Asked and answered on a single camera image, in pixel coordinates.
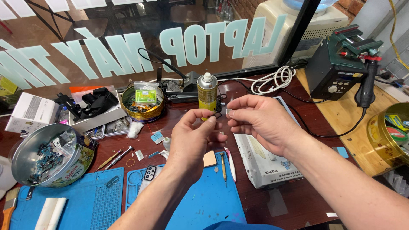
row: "blue silicone mat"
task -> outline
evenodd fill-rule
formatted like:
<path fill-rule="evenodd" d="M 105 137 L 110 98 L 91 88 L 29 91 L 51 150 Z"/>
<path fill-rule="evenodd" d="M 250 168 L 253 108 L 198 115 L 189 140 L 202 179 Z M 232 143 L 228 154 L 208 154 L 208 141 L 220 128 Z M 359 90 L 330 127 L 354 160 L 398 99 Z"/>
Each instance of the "blue silicone mat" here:
<path fill-rule="evenodd" d="M 224 159 L 227 188 L 223 179 L 220 152 L 216 153 L 216 159 L 219 172 L 216 174 L 214 171 L 216 166 L 203 169 L 202 177 L 190 187 L 173 213 L 166 227 L 167 230 L 204 229 L 220 221 L 247 223 L 236 184 L 231 177 L 226 153 Z M 145 171 L 146 168 L 128 172 L 126 177 L 126 209 L 135 201 Z"/>
<path fill-rule="evenodd" d="M 106 183 L 115 176 L 119 181 L 111 188 Z M 66 197 L 58 230 L 109 228 L 121 216 L 124 168 L 85 174 L 74 183 L 62 188 L 36 187 L 33 197 L 26 201 L 28 186 L 18 194 L 16 210 L 11 216 L 10 230 L 34 229 L 47 197 Z"/>

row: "paintbrush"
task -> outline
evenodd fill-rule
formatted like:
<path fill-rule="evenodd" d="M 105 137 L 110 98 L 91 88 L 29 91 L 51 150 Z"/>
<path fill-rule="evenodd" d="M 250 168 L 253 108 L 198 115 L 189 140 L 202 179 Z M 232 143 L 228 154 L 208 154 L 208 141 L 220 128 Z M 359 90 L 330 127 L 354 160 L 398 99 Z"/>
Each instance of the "paintbrush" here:
<path fill-rule="evenodd" d="M 19 190 L 20 188 L 18 187 L 18 188 L 8 191 L 6 194 L 6 203 L 4 204 L 4 210 L 3 210 L 4 220 L 3 220 L 3 226 L 1 227 L 2 230 L 9 230 L 11 214 L 16 209 L 17 196 L 18 196 Z"/>

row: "hand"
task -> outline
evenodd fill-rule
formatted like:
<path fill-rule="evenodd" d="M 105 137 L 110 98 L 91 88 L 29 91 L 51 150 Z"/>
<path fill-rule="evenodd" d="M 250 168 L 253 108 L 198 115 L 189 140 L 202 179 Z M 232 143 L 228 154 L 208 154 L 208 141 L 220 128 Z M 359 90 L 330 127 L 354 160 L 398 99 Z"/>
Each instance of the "hand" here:
<path fill-rule="evenodd" d="M 205 153 L 222 149 L 227 141 L 227 135 L 215 131 L 222 124 L 217 123 L 212 114 L 213 111 L 207 109 L 191 109 L 172 130 L 171 150 L 165 167 L 187 176 L 192 184 L 202 175 Z M 210 118 L 196 128 L 193 124 L 201 117 Z"/>
<path fill-rule="evenodd" d="M 306 134 L 280 103 L 271 97 L 246 95 L 227 104 L 233 133 L 253 135 L 268 151 L 283 156 L 285 150 Z"/>

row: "screwdriver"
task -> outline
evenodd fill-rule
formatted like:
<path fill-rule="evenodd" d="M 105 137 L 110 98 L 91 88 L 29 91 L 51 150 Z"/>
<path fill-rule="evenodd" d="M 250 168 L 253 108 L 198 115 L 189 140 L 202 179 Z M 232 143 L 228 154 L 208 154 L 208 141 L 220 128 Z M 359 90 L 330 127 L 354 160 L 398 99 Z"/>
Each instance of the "screwdriver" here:
<path fill-rule="evenodd" d="M 223 179 L 225 180 L 225 184 L 227 187 L 227 180 L 226 180 L 226 167 L 225 167 L 225 159 L 224 159 L 224 153 L 220 153 L 220 156 L 222 157 L 222 169 L 223 169 Z"/>
<path fill-rule="evenodd" d="M 134 148 L 132 146 L 129 146 L 129 148 L 125 152 L 117 156 L 107 167 L 105 167 L 105 169 L 102 172 L 112 167 L 116 162 L 118 162 L 120 159 L 122 159 L 127 153 L 129 153 L 132 150 L 134 150 Z"/>
<path fill-rule="evenodd" d="M 108 164 L 112 159 L 114 159 L 114 157 L 116 157 L 118 154 L 120 154 L 122 152 L 122 149 L 119 149 L 119 151 L 117 153 L 115 153 L 113 156 L 111 156 L 110 158 L 108 158 L 108 160 L 106 160 L 104 163 L 102 163 L 96 171 L 102 169 L 106 164 Z"/>

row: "forearm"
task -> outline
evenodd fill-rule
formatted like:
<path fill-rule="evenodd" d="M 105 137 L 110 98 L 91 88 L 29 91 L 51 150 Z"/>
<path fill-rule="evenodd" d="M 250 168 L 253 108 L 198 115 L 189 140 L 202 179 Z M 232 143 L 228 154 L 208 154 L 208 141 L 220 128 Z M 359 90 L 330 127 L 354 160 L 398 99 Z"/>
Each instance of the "forearm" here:
<path fill-rule="evenodd" d="M 328 146 L 302 135 L 285 157 L 294 163 L 349 229 L 404 229 L 409 202 Z"/>
<path fill-rule="evenodd" d="M 165 229 L 189 190 L 191 184 L 187 181 L 184 172 L 165 166 L 110 230 Z"/>

